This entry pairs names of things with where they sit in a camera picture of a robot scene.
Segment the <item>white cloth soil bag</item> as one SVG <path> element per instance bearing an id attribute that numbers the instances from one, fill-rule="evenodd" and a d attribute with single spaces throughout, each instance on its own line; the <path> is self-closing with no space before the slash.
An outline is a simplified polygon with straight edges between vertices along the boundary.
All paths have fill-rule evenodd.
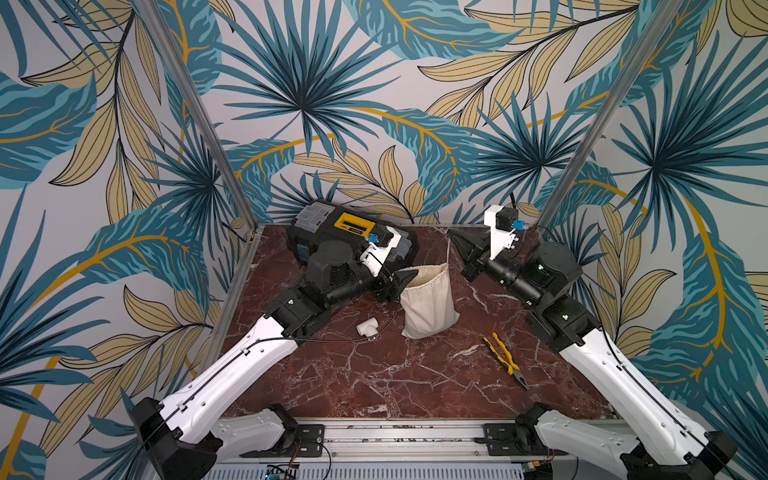
<path id="1" fill-rule="evenodd" d="M 453 301 L 447 263 L 423 265 L 400 295 L 405 313 L 402 335 L 424 339 L 441 333 L 457 323 L 459 313 Z"/>

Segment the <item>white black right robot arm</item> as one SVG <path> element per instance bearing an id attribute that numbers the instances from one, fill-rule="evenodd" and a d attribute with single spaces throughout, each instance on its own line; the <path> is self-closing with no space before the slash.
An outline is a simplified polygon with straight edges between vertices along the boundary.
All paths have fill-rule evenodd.
<path id="1" fill-rule="evenodd" d="M 631 428 L 614 433 L 538 404 L 517 417 L 537 446 L 574 455 L 621 479 L 713 479 L 738 450 L 725 432 L 708 430 L 676 407 L 621 352 L 597 317 L 568 294 L 582 268 L 556 242 L 524 261 L 494 251 L 492 234 L 452 229 L 468 281 L 486 275 L 527 310 L 531 331 L 575 367 Z"/>

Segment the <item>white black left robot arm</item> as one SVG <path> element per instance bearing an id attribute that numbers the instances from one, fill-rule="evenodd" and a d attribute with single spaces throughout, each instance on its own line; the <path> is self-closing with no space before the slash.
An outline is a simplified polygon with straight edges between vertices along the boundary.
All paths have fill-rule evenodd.
<path id="1" fill-rule="evenodd" d="M 308 256 L 303 281 L 283 291 L 253 327 L 196 379 L 157 401 L 145 398 L 129 412 L 141 447 L 161 479 L 201 479 L 215 463 L 252 452 L 295 451 L 296 421 L 273 404 L 226 420 L 223 413 L 275 364 L 312 341 L 336 305 L 371 293 L 396 301 L 415 277 L 418 244 L 388 246 L 322 242 Z"/>

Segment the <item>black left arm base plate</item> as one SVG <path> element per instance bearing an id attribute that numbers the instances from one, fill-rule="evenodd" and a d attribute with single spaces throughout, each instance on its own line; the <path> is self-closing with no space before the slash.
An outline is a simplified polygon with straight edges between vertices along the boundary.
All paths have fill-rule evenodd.
<path id="1" fill-rule="evenodd" d="M 323 424 L 298 424 L 289 428 L 268 450 L 252 450 L 241 458 L 319 458 L 324 450 L 326 427 Z"/>

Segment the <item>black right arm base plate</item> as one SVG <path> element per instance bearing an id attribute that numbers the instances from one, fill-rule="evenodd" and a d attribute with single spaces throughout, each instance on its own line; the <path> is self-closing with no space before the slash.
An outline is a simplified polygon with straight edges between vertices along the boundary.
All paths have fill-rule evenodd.
<path id="1" fill-rule="evenodd" d="M 533 426 L 518 423 L 486 423 L 474 441 L 485 445 L 489 456 L 552 456 L 565 452 L 548 448 Z"/>

